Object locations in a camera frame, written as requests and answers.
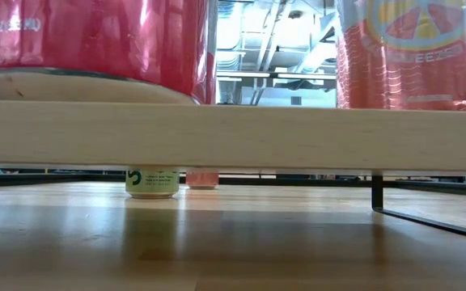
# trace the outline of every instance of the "wooden shelf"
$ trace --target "wooden shelf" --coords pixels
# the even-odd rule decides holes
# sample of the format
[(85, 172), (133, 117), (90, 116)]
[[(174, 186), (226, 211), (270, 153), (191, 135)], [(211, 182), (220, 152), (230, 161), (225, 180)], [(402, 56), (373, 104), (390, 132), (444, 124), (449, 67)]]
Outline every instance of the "wooden shelf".
[(466, 112), (4, 101), (0, 164), (466, 172)]

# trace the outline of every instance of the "printed label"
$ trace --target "printed label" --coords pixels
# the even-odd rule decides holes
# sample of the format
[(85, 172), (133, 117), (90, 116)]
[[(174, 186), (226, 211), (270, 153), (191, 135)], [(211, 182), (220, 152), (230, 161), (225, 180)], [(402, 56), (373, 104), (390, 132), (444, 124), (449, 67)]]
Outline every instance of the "printed label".
[(12, 19), (0, 21), (1, 32), (17, 32), (17, 31), (34, 31), (38, 32), (42, 27), (40, 19)]
[(132, 193), (175, 193), (179, 171), (127, 171), (125, 186)]
[(374, 56), (386, 49), (389, 61), (424, 63), (458, 57), (466, 28), (461, 0), (369, 0), (362, 43)]

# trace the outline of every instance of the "ceiling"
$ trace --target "ceiling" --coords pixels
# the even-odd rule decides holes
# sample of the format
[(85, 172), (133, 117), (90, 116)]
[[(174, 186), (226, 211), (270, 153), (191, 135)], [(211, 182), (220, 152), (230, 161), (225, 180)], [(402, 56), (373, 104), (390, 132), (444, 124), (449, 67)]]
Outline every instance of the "ceiling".
[[(218, 69), (335, 74), (333, 22), (337, 14), (333, 0), (325, 1), (221, 1)], [(258, 105), (290, 106), (292, 97), (298, 95), (303, 98), (303, 106), (317, 103), (335, 107), (335, 94), (331, 92), (335, 93), (335, 82), (297, 82), (270, 80), (263, 87), (254, 78), (221, 81), (218, 98), (223, 103), (251, 104), (259, 94)]]

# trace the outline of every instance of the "ceiling pipe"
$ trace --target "ceiling pipe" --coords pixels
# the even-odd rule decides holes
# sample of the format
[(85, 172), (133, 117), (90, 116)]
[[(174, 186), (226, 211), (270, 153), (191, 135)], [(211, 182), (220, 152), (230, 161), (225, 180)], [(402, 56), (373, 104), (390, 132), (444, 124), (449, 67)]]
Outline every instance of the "ceiling pipe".
[(290, 0), (281, 0), (280, 1), (280, 6), (282, 7), (280, 13), (277, 16), (277, 20), (274, 24), (274, 30), (273, 30), (273, 40), (271, 41), (271, 47), (269, 48), (269, 55), (267, 56), (267, 59), (265, 60), (264, 68), (262, 71), (266, 71), (269, 69), (271, 66), (271, 62), (273, 61), (274, 54), (276, 53), (276, 49), (278, 47), (278, 43), (280, 38), (282, 37), (281, 31), (283, 27), (285, 26), (285, 21), (289, 18), (290, 14), (290, 8), (292, 7), (292, 3), (294, 1)]
[(335, 52), (332, 55), (332, 48), (335, 50), (335, 44), (321, 42), (328, 33), (334, 28), (337, 21), (337, 12), (330, 13), (320, 19), (321, 22), (321, 29), (319, 31), (319, 35), (317, 40), (319, 42), (311, 49), (311, 51), (303, 56), (303, 59), (297, 65), (293, 73), (314, 73), (325, 61), (330, 57), (335, 57)]
[(258, 71), (261, 69), (262, 61), (264, 60), (264, 57), (265, 57), (265, 52), (267, 51), (267, 47), (269, 46), (269, 42), (271, 41), (271, 37), (273, 36), (274, 26), (276, 25), (276, 18), (277, 18), (279, 9), (280, 9), (280, 2), (273, 1), (273, 6), (271, 7), (271, 10), (267, 14), (267, 18), (264, 23), (265, 24), (264, 37), (262, 38), (260, 52), (258, 53), (258, 59), (256, 60), (256, 67), (254, 69), (255, 71)]

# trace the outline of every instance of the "red container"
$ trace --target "red container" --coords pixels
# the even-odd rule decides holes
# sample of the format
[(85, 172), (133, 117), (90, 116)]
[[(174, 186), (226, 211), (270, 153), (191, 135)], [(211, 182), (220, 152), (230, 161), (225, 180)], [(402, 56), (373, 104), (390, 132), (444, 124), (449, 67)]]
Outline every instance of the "red container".
[(466, 110), (465, 1), (338, 7), (338, 107)]
[(207, 5), (0, 0), (0, 99), (204, 103)]
[(186, 184), (191, 189), (215, 189), (218, 185), (218, 172), (190, 169), (186, 172)]

